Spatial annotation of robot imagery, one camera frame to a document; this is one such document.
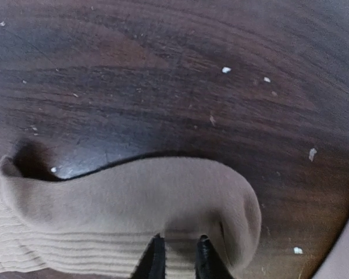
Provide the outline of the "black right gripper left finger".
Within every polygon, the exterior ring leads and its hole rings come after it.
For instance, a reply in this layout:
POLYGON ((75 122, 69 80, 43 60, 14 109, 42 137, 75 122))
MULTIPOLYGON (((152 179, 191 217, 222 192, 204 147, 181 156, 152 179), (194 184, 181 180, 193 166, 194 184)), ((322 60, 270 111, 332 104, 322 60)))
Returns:
POLYGON ((131 279, 164 279, 165 269, 165 239, 157 234, 149 242, 131 279))

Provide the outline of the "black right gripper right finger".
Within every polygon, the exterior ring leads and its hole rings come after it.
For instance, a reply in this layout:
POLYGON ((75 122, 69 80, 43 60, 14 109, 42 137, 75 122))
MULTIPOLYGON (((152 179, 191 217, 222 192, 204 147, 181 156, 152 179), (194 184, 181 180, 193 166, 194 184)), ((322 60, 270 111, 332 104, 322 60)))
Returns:
POLYGON ((230 279, 232 277, 206 235, 202 235, 197 242, 195 277, 199 279, 230 279))

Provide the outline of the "tan ribbed sock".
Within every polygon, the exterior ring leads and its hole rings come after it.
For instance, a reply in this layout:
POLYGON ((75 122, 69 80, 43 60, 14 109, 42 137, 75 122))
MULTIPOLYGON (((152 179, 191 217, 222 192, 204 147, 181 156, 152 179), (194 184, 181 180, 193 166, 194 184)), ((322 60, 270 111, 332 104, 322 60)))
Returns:
POLYGON ((194 278, 207 235, 237 275, 252 260, 261 210, 250 183, 214 160, 134 160, 63 181, 26 178, 0 161, 0 273, 54 269, 129 278, 154 235, 167 278, 194 278))

